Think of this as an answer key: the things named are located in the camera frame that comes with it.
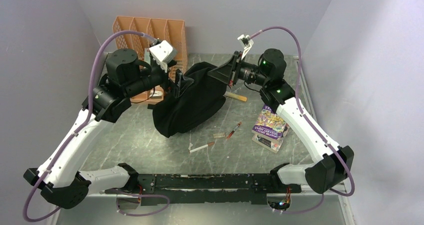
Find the black student backpack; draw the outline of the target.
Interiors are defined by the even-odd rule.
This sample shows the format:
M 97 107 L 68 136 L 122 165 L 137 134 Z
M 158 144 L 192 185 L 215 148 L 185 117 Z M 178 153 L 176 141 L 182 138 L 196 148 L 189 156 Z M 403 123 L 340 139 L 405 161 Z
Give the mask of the black student backpack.
M 154 105 L 152 118 L 156 130 L 169 138 L 177 133 L 187 133 L 215 115 L 225 104 L 226 85 L 208 76 L 216 66 L 208 62 L 194 64 L 184 74 L 194 83 L 180 96 L 167 94 Z

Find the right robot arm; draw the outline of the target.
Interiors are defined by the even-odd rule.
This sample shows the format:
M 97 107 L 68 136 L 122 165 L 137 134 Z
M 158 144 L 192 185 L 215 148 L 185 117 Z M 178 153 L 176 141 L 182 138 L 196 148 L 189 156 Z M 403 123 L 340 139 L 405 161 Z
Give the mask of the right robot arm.
M 308 185 L 317 194 L 333 191 L 335 185 L 351 177 L 354 151 L 330 138 L 308 113 L 284 80 L 286 67 L 283 53 L 275 48 L 265 50 L 257 64 L 244 61 L 242 53 L 235 51 L 229 61 L 207 74 L 229 87 L 238 80 L 260 86 L 264 104 L 287 122 L 305 145 L 312 163 L 280 166 L 269 182 L 275 192 L 282 192 L 289 184 Z

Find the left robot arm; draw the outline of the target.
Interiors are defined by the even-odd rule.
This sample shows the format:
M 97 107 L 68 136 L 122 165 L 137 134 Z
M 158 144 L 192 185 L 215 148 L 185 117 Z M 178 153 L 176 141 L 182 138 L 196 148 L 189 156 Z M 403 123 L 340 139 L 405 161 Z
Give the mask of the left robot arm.
M 130 48 L 121 48 L 105 60 L 106 74 L 89 89 L 77 119 L 66 138 L 38 168 L 29 168 L 24 179 L 50 204 L 71 209 L 86 196 L 109 189 L 132 193 L 139 174 L 127 163 L 102 170 L 82 171 L 94 143 L 131 107 L 131 98 L 157 86 L 170 88 L 170 68 L 177 51 L 164 45 L 149 49 L 150 62 Z

